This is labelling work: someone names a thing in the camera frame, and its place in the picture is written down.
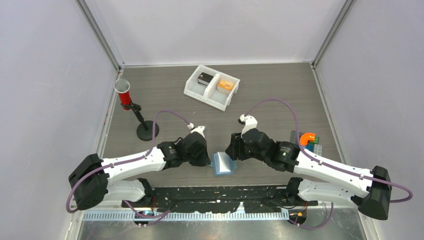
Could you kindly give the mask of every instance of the white storage bin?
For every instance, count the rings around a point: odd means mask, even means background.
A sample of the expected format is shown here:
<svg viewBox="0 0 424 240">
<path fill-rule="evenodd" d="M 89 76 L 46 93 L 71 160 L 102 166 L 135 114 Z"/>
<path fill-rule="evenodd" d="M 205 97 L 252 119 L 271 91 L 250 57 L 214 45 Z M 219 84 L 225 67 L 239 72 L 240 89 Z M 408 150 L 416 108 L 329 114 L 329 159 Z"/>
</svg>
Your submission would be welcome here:
<svg viewBox="0 0 424 240">
<path fill-rule="evenodd" d="M 209 85 L 206 87 L 198 83 L 198 77 L 201 73 L 206 73 L 213 76 Z M 234 84 L 229 95 L 221 93 L 217 90 L 217 85 L 221 79 Z M 201 102 L 209 104 L 217 109 L 225 111 L 230 105 L 231 98 L 239 89 L 240 79 L 227 75 L 225 73 L 214 70 L 210 67 L 199 65 L 190 78 L 185 83 L 184 94 Z"/>
</svg>

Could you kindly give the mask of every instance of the gray wooden table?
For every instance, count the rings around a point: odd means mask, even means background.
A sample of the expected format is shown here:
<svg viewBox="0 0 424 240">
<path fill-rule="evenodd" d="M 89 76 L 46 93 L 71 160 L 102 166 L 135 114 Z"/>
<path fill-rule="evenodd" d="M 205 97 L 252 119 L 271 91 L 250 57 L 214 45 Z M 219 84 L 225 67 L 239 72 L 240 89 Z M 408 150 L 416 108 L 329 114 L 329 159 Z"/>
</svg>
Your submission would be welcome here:
<svg viewBox="0 0 424 240">
<path fill-rule="evenodd" d="M 123 77 L 130 82 L 132 101 L 141 105 L 146 120 L 153 120 L 157 111 L 169 109 L 184 115 L 197 126 L 206 126 L 209 157 L 224 152 L 232 133 L 242 126 L 237 119 L 252 105 L 268 97 L 288 101 L 296 110 L 301 132 L 312 132 L 320 137 L 322 155 L 339 161 L 340 156 L 330 129 L 318 88 L 308 63 L 240 64 L 209 66 L 240 79 L 237 94 L 223 112 L 183 94 L 186 80 L 196 66 L 167 66 L 126 68 Z M 116 103 L 104 151 L 105 158 L 120 157 L 149 149 L 151 142 L 136 136 L 137 118 Z M 289 141 L 295 121 L 289 109 L 277 102 L 264 103 L 252 113 L 258 129 L 275 141 Z M 169 113 L 158 118 L 160 132 L 156 144 L 185 137 L 189 130 L 182 120 Z M 209 166 L 194 167 L 184 163 L 178 168 L 148 172 L 138 177 L 147 178 L 153 187 L 230 186 L 286 184 L 295 175 L 279 172 L 266 164 L 249 159 L 237 161 L 233 175 L 215 177 Z"/>
</svg>

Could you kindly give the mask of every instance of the red cylinder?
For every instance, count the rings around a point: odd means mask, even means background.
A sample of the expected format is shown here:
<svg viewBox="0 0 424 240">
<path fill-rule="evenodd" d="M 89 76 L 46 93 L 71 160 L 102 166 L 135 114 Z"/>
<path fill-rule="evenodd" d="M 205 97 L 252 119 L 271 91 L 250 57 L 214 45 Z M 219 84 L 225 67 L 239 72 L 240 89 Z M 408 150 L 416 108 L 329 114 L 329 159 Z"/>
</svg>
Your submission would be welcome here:
<svg viewBox="0 0 424 240">
<path fill-rule="evenodd" d="M 120 103 L 123 105 L 130 105 L 131 104 L 131 97 L 130 97 L 130 83 L 120 78 L 115 81 L 113 88 L 119 95 Z M 130 110 L 128 107 L 123 107 L 124 110 Z"/>
</svg>

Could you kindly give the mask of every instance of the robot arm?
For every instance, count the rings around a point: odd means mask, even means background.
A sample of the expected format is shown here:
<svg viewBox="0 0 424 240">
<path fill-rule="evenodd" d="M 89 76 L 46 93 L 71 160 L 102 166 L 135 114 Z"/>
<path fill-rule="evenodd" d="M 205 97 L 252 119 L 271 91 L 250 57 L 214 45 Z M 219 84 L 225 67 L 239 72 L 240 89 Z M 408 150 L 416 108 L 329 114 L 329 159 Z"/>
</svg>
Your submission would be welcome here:
<svg viewBox="0 0 424 240">
<path fill-rule="evenodd" d="M 71 187 L 74 187 L 85 174 L 96 168 L 111 163 L 139 160 L 106 168 L 84 180 L 74 193 L 77 209 L 86 210 L 103 201 L 137 202 L 146 195 L 146 190 L 150 189 L 149 183 L 145 180 L 125 181 L 124 179 L 146 172 L 177 168 L 185 162 L 198 167 L 209 165 L 211 161 L 206 149 L 204 130 L 204 126 L 198 126 L 193 128 L 185 138 L 164 141 L 155 146 L 147 156 L 148 151 L 117 158 L 100 159 L 97 154 L 87 156 L 69 176 Z"/>
<path fill-rule="evenodd" d="M 374 177 L 390 181 L 388 171 L 380 166 L 373 170 L 349 166 L 313 152 L 305 151 L 318 159 L 316 162 L 305 155 L 297 144 L 274 141 L 264 132 L 256 129 L 258 122 L 253 116 L 242 115 L 238 120 L 245 125 L 241 133 L 233 133 L 225 151 L 233 160 L 258 159 L 277 171 L 312 176 L 326 182 L 313 182 L 292 177 L 287 185 L 286 194 L 294 205 L 305 201 L 329 201 L 357 207 L 358 210 L 375 219 L 386 220 L 392 188 L 386 184 L 363 178 Z M 331 164 L 349 172 L 358 173 L 354 177 L 348 173 L 324 166 Z"/>
</svg>

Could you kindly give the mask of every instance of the orange connector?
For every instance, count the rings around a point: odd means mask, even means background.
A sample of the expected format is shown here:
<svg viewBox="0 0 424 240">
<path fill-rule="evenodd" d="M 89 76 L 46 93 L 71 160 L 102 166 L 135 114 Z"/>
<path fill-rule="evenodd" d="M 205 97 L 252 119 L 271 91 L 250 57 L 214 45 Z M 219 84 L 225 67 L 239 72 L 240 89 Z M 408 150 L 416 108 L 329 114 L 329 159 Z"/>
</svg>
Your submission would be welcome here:
<svg viewBox="0 0 424 240">
<path fill-rule="evenodd" d="M 312 133 L 312 132 L 304 133 L 300 137 L 300 145 L 302 146 L 306 146 L 309 141 L 315 141 L 315 133 Z"/>
</svg>

